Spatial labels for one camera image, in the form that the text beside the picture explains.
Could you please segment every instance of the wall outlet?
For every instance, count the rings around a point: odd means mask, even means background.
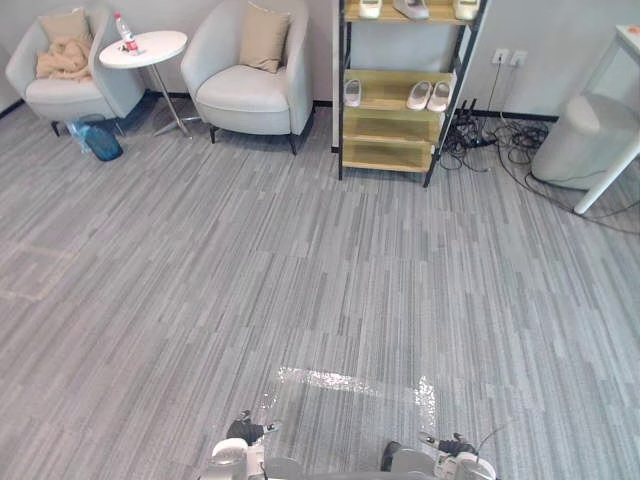
[[[513,57],[511,57],[509,65],[511,65],[512,67],[522,67],[526,59],[527,52],[525,52],[524,50],[516,50],[515,52],[513,52]]]
[[[497,65],[499,63],[506,63],[508,56],[509,56],[508,48],[497,48],[496,52],[493,54],[493,59],[491,60],[491,63],[493,63],[494,65]]]

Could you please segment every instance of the wooden shelf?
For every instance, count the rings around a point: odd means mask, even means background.
[[[342,165],[352,168],[426,172],[431,165],[431,145],[423,148],[397,148],[387,143],[360,143],[345,139]]]
[[[426,20],[411,20],[393,8],[393,0],[382,0],[382,11],[376,19],[360,18],[360,1],[345,0],[344,19],[347,22],[374,22],[374,23],[415,23],[420,25],[449,24],[469,25],[470,22],[458,20],[453,11],[451,0],[427,1],[429,18]]]
[[[345,109],[343,136],[346,140],[424,147],[438,141],[439,121],[415,121],[360,115],[357,108]]]
[[[362,84],[362,100],[359,109],[404,111],[407,113],[407,119],[411,115],[424,120],[434,120],[440,118],[440,113],[428,110],[414,111],[407,108],[407,97],[411,87],[422,80],[427,80],[434,85],[439,81],[451,83],[453,75],[399,70],[345,70],[345,83],[353,78],[359,79]]]

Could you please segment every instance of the table leg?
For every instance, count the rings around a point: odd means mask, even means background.
[[[595,202],[600,195],[611,185],[618,175],[620,175],[627,166],[640,154],[640,134],[634,143],[622,152],[616,162],[611,165],[607,171],[602,175],[602,178],[593,185],[589,191],[582,197],[582,200],[573,208],[573,211],[579,215],[585,213],[593,202]]]
[[[162,78],[160,78],[160,73],[158,72],[158,68],[154,64],[154,65],[150,65],[150,69],[153,72],[153,75],[154,75],[155,79],[160,84],[160,89],[162,91],[162,95],[164,96],[165,100],[169,104],[169,110],[171,110],[171,113],[173,114],[173,118],[175,119],[174,120],[175,121],[175,125],[174,125],[174,122],[171,122],[169,125],[161,128],[160,130],[155,132],[154,135],[160,135],[161,133],[164,133],[164,132],[166,132],[168,130],[171,130],[172,128],[175,128],[175,126],[177,126],[182,131],[182,133],[184,134],[185,137],[191,138],[191,133],[189,132],[189,130],[187,130],[187,127],[183,123],[182,119],[178,116],[178,113],[176,112],[176,109],[173,106],[173,102],[169,98],[169,94],[167,93],[167,87],[164,86],[164,82],[162,81]]]

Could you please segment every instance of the white side table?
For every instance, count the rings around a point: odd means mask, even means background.
[[[167,87],[165,87],[156,67],[156,64],[164,62],[165,60],[182,53],[185,45],[187,44],[187,36],[182,32],[162,30],[157,32],[141,33],[140,35],[136,35],[135,38],[136,43],[138,44],[138,54],[130,54],[123,51],[123,42],[122,40],[119,40],[100,52],[100,61],[106,67],[117,69],[149,67],[154,78],[160,84],[162,95],[169,104],[169,109],[175,119],[170,124],[155,132],[154,135],[160,135],[161,133],[168,132],[174,128],[179,128],[186,137],[191,138],[191,133],[185,126],[184,122],[195,121],[200,118],[180,118],[178,116],[173,102],[167,93]]]

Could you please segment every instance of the slipper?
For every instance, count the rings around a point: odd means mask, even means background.
[[[431,83],[422,81],[411,87],[409,98],[407,98],[407,107],[411,110],[423,110],[429,100],[431,94]]]
[[[362,100],[362,84],[357,78],[344,84],[344,104],[347,107],[359,107]]]
[[[360,0],[360,18],[378,18],[382,0]]]
[[[427,110],[444,112],[451,99],[451,86],[447,82],[438,82],[433,88],[433,94],[427,103]]]
[[[429,18],[429,9],[424,0],[393,0],[393,8],[411,20]]]
[[[480,9],[480,0],[454,0],[453,10],[458,20],[471,21]]]

